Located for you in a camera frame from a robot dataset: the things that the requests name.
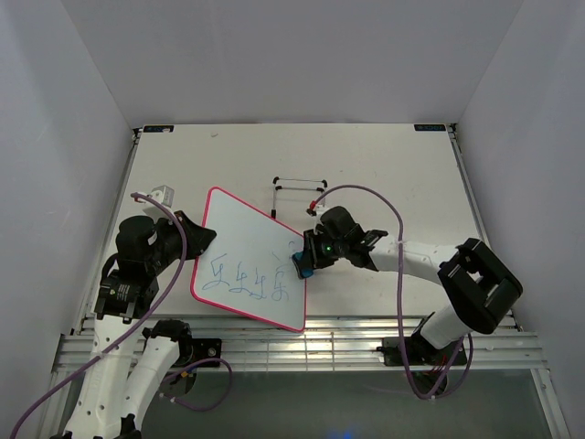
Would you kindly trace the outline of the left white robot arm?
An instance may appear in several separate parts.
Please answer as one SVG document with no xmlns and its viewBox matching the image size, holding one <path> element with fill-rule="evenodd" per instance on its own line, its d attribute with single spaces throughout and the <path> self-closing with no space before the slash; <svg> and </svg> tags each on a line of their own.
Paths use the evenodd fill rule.
<svg viewBox="0 0 585 439">
<path fill-rule="evenodd" d="M 216 236 L 182 211 L 122 221 L 116 252 L 101 273 L 91 358 L 60 437 L 141 437 L 144 415 L 166 373 L 194 354 L 187 323 L 166 319 L 144 327 L 163 297 L 158 276 L 174 262 L 201 256 Z"/>
</svg>

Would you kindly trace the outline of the pink framed whiteboard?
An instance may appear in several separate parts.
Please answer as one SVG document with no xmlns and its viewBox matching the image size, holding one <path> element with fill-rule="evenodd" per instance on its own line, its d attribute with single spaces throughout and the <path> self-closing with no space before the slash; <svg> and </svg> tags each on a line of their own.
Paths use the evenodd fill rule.
<svg viewBox="0 0 585 439">
<path fill-rule="evenodd" d="M 306 319 L 306 282 L 292 256 L 303 236 L 221 187 L 207 193 L 203 226 L 216 232 L 197 258 L 191 294 L 206 305 L 292 332 Z"/>
</svg>

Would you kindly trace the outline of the blue whiteboard eraser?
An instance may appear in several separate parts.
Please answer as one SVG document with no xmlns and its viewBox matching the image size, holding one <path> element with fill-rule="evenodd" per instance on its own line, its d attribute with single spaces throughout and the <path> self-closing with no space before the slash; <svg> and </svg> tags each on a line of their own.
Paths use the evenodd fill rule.
<svg viewBox="0 0 585 439">
<path fill-rule="evenodd" d="M 307 279 L 314 275 L 311 254 L 307 251 L 296 252 L 292 255 L 292 263 L 299 279 Z"/>
</svg>

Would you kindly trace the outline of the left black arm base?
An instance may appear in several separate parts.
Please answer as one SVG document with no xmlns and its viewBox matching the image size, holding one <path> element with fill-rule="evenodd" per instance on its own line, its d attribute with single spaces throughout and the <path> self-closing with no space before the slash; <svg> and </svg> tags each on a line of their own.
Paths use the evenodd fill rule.
<svg viewBox="0 0 585 439">
<path fill-rule="evenodd" d="M 194 337 L 190 341 L 190 352 L 189 364 L 208 359 L 208 362 L 202 364 L 201 368 L 219 368 L 218 359 L 221 357 L 222 339 Z"/>
</svg>

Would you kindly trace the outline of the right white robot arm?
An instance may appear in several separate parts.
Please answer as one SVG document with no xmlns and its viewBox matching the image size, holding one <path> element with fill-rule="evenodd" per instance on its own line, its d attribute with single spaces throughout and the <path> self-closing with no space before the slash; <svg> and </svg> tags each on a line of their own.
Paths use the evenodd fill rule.
<svg viewBox="0 0 585 439">
<path fill-rule="evenodd" d="M 471 332 L 489 335 L 523 293 L 523 286 L 481 240 L 456 246 L 401 241 L 385 230 L 363 230 L 343 207 L 322 213 L 303 234 L 303 249 L 292 257 L 306 279 L 345 259 L 356 268 L 402 273 L 440 285 L 449 304 L 425 317 L 405 341 L 424 363 L 441 357 L 452 342 Z"/>
</svg>

